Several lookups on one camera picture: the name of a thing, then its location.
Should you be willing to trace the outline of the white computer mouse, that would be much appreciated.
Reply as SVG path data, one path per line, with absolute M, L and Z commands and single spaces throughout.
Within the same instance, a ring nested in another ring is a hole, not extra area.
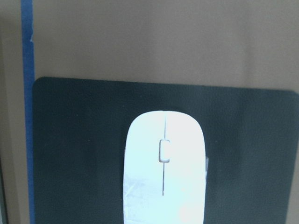
M 124 223 L 201 224 L 205 197 L 206 150 L 199 123 L 173 111 L 135 118 L 124 156 Z

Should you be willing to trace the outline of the black mouse pad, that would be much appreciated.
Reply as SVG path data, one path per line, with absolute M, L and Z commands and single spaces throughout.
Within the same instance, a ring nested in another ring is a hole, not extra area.
M 292 91 L 42 77 L 33 85 L 29 178 L 35 224 L 121 224 L 125 138 L 173 110 L 202 127 L 205 223 L 283 224 L 299 140 Z

